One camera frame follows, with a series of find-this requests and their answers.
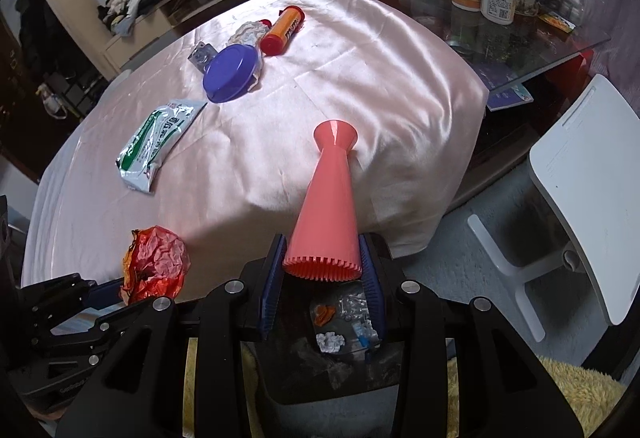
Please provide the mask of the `white printed paper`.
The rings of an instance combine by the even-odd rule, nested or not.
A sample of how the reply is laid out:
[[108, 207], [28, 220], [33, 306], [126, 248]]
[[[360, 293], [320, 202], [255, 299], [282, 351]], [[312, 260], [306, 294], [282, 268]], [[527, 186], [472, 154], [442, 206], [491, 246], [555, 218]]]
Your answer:
[[316, 342], [322, 354], [339, 354], [346, 345], [345, 337], [333, 331], [318, 333]]

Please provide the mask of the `crumpled white tissue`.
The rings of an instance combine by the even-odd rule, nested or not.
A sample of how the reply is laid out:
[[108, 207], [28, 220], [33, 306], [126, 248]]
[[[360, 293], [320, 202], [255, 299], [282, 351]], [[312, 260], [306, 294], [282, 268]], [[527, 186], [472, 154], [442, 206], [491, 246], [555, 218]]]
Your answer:
[[245, 22], [227, 40], [226, 46], [244, 45], [258, 50], [260, 42], [269, 31], [270, 28], [259, 21]]

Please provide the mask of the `yellow fluffy towel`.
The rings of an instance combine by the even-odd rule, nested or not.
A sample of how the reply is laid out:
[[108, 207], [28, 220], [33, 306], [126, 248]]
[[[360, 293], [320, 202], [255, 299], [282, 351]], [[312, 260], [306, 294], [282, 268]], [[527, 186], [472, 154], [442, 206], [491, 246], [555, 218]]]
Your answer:
[[[626, 386], [608, 374], [586, 370], [580, 366], [538, 356], [590, 437], [611, 414], [622, 398]], [[459, 382], [457, 359], [447, 362], [448, 426], [447, 436], [457, 437], [459, 431]]]

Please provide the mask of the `green white snack packet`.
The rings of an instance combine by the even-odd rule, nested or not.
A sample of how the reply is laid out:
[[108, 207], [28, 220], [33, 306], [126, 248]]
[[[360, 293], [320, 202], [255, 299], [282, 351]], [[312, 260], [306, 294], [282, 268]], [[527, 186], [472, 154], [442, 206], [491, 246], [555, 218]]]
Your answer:
[[163, 161], [190, 128], [206, 102], [172, 99], [154, 109], [122, 148], [115, 164], [129, 189], [152, 193]]

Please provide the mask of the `white chair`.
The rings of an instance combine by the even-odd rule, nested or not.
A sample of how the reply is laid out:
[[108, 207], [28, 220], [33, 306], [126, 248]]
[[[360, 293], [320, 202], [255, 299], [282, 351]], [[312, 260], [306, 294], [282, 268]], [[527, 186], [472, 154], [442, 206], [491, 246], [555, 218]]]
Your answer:
[[639, 291], [639, 119], [596, 75], [529, 150], [529, 176], [570, 239], [606, 322]]

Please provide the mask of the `orange tube red cap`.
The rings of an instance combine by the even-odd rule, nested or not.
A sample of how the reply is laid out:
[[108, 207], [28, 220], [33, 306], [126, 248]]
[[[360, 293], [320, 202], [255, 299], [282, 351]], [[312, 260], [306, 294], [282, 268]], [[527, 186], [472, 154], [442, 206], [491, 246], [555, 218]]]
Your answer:
[[284, 8], [278, 20], [265, 34], [259, 43], [262, 53], [268, 57], [284, 54], [292, 37], [297, 33], [305, 20], [305, 13], [297, 6]]

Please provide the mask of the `pink ribbed plastic cone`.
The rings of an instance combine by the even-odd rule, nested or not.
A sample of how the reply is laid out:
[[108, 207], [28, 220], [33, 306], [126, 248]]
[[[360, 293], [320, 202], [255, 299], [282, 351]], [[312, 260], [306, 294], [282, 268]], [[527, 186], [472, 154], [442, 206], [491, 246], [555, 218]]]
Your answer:
[[358, 134], [344, 120], [314, 130], [320, 158], [294, 227], [283, 268], [301, 279], [347, 282], [361, 276], [348, 154]]

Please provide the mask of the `orange red wrapper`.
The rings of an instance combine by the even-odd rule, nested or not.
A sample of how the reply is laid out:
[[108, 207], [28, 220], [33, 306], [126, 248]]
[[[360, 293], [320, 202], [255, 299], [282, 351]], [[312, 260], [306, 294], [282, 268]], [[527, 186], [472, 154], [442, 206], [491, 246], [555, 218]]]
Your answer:
[[191, 267], [186, 243], [160, 226], [132, 230], [131, 235], [122, 258], [122, 301], [129, 306], [147, 298], [175, 299]]

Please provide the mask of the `clear blister pack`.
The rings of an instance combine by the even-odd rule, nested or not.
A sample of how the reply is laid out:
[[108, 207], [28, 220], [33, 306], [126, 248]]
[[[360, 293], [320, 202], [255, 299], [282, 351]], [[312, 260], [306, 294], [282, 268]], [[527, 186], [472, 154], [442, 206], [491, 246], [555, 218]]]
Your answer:
[[217, 54], [218, 51], [208, 42], [198, 42], [188, 55], [188, 60], [204, 74], [209, 63], [212, 62]]

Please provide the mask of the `pink satin tablecloth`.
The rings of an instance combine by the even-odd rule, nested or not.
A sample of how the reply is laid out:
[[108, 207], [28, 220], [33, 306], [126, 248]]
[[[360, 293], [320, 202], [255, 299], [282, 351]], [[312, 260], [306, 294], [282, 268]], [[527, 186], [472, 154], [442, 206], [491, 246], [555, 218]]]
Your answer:
[[[201, 100], [190, 63], [198, 42], [224, 46], [245, 22], [288, 5], [305, 20], [264, 62], [245, 96], [207, 103], [163, 162], [154, 190], [129, 189], [115, 161], [158, 106]], [[443, 40], [378, 0], [250, 0], [173, 42], [134, 71], [80, 124], [40, 181], [21, 282], [122, 273], [134, 230], [178, 234], [200, 296], [293, 230], [318, 161], [314, 128], [357, 129], [352, 166], [358, 227], [394, 257], [424, 250], [468, 168], [488, 91]]]

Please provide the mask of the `black trash bin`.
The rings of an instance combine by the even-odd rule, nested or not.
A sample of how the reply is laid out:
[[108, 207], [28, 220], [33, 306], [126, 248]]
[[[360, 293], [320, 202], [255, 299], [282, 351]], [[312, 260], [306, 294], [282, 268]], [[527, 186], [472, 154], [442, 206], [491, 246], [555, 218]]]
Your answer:
[[362, 282], [285, 276], [271, 330], [254, 343], [266, 396], [295, 406], [392, 387], [401, 344], [372, 325]]

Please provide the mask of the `orange folded paper piece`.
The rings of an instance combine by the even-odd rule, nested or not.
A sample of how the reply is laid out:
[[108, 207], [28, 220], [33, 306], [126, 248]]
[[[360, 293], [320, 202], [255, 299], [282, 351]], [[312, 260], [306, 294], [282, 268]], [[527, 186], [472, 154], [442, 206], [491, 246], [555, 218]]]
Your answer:
[[334, 305], [317, 305], [312, 310], [312, 323], [317, 328], [323, 328], [325, 325], [332, 321], [335, 314], [336, 307]]

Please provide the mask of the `blue booklet under glass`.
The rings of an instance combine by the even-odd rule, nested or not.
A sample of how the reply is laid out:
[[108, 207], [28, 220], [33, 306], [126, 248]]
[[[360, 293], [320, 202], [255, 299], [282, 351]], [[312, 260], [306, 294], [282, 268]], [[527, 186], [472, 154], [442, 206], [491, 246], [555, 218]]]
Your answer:
[[503, 63], [477, 63], [474, 71], [489, 89], [486, 108], [489, 112], [498, 112], [516, 106], [527, 106], [534, 102], [534, 97], [523, 84], [515, 84], [502, 91], [496, 88], [516, 79], [516, 74]]

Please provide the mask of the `purple round plastic lid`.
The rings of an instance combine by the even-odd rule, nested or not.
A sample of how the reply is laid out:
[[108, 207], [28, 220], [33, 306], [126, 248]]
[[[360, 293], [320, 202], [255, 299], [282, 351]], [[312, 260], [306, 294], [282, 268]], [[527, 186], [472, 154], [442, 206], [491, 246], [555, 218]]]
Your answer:
[[232, 44], [209, 62], [203, 76], [207, 99], [224, 103], [249, 92], [259, 80], [260, 57], [254, 46]]

